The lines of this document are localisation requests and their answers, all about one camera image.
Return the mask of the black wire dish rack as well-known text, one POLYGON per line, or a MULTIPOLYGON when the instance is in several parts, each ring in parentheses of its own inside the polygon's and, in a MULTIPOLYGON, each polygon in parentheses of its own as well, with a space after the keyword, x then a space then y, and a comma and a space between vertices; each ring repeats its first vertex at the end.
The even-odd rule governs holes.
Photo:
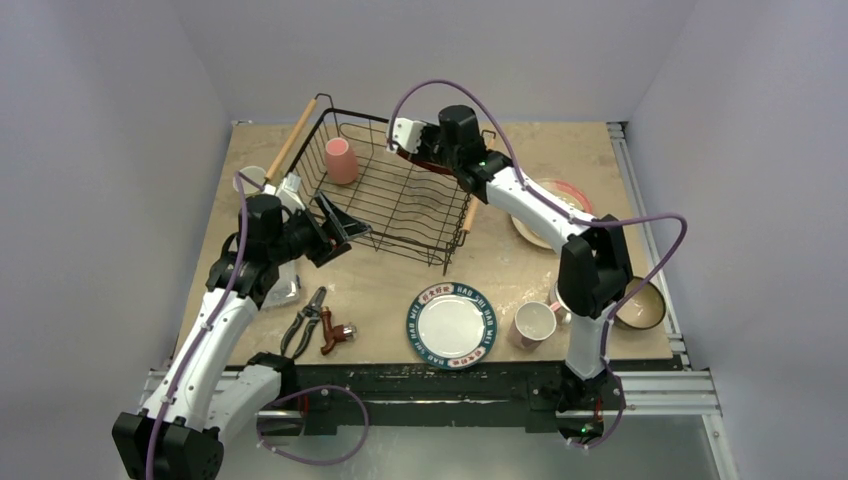
POLYGON ((388 152, 386 119, 340 109, 326 93, 304 109, 283 148, 281 173, 300 179, 298 195, 315 214, 312 197, 322 191, 340 209, 372 228, 359 243, 446 270, 467 235, 471 196, 456 181, 388 152), (356 156, 357 178, 333 182, 324 156, 327 143, 340 138, 356 156))

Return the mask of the red rimmed plate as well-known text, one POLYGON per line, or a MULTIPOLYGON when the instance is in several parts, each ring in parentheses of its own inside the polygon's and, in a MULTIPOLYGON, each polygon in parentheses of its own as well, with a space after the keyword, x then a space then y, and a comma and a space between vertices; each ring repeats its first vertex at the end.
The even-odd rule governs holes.
POLYGON ((424 170, 427 170, 427 171, 430 171, 430 172, 433 172, 433 173, 436 173, 436 174, 439 174, 439 175, 453 176, 453 172, 450 169, 448 169, 444 166, 441 166, 441 165, 437 165, 437 164, 434 164, 434 163, 431 163, 431 162, 421 160, 420 158, 418 158, 415 155, 413 155, 412 153, 404 150, 403 148, 398 148, 396 150, 395 154, 397 156, 403 158, 404 160, 412 163, 413 165, 416 165, 416 166, 418 166, 418 167, 420 167, 424 170))

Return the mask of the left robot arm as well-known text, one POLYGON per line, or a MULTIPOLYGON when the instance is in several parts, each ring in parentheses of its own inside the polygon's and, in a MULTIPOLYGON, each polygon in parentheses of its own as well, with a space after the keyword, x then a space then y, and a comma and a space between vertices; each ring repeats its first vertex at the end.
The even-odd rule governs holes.
POLYGON ((210 269, 194 325, 164 379, 136 413, 121 413, 112 438, 132 479, 213 479, 226 444, 264 406, 297 399, 291 359, 255 355, 238 379, 219 391, 231 353, 257 316, 279 268, 300 257, 321 267, 351 248, 370 226, 313 197, 323 217, 288 212, 272 194, 244 198, 238 229, 210 269), (238 244, 231 250, 230 243, 238 244))

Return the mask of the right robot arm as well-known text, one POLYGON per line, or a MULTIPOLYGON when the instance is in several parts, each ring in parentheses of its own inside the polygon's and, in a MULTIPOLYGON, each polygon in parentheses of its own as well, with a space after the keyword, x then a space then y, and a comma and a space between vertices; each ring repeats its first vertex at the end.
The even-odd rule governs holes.
POLYGON ((596 399, 611 376, 606 316, 633 278, 617 218, 597 219, 542 188, 513 156, 487 145, 469 106, 443 108, 436 123, 395 119, 387 140, 399 156, 453 177, 464 192, 515 217, 557 253, 557 292, 572 314, 559 408, 584 407, 596 399))

